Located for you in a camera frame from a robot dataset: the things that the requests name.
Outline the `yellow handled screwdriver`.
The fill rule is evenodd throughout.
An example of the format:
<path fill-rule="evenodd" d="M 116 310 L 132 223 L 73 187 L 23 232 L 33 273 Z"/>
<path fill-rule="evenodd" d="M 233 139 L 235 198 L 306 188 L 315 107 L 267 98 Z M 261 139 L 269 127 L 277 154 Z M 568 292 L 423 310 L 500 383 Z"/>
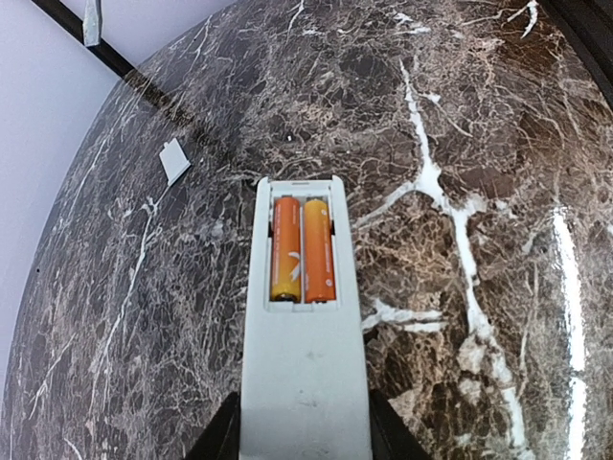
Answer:
<path fill-rule="evenodd" d="M 83 45 L 87 48 L 102 42 L 102 0 L 86 0 L 82 19 Z"/>

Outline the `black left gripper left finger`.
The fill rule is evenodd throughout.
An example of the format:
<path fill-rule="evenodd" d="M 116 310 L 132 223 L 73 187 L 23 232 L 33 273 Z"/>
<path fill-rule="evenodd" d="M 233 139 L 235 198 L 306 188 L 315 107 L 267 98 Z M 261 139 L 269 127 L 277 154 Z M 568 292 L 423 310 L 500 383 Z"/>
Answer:
<path fill-rule="evenodd" d="M 202 431 L 185 460 L 239 460 L 240 397 L 231 392 Z"/>

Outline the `white remote control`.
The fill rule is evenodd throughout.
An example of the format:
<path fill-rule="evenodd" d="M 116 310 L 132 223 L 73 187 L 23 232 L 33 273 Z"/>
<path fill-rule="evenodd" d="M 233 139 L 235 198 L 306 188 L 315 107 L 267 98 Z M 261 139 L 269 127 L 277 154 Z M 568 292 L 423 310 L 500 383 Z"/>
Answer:
<path fill-rule="evenodd" d="M 275 302 L 271 295 L 275 202 L 329 206 L 335 297 Z M 366 359 L 344 185 L 328 180 L 258 183 L 240 384 L 241 459 L 370 459 Z"/>

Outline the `orange battery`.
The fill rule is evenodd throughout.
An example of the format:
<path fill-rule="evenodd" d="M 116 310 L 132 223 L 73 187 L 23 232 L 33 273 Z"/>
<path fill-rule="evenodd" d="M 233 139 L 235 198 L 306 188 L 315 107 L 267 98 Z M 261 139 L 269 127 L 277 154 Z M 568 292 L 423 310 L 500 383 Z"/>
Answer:
<path fill-rule="evenodd" d="M 328 204 L 310 199 L 304 205 L 305 300 L 333 301 L 334 267 Z"/>
<path fill-rule="evenodd" d="M 275 201 L 273 215 L 271 300 L 301 300 L 300 203 L 292 196 Z"/>

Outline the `white battery cover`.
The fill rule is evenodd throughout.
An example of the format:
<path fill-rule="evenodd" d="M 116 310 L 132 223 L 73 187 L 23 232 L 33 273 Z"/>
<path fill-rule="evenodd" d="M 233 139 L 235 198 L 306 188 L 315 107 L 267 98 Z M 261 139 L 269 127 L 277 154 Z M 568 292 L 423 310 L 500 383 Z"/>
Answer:
<path fill-rule="evenodd" d="M 163 149 L 159 153 L 159 159 L 169 187 L 192 165 L 176 138 L 164 144 Z"/>

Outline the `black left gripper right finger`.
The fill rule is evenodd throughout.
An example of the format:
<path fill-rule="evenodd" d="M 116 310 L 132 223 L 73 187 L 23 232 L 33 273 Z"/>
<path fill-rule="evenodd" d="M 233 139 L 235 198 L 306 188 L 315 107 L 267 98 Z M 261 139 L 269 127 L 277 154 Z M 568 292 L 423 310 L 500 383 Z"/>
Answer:
<path fill-rule="evenodd" d="M 369 391 L 371 445 L 374 460 L 430 460 L 378 389 Z"/>

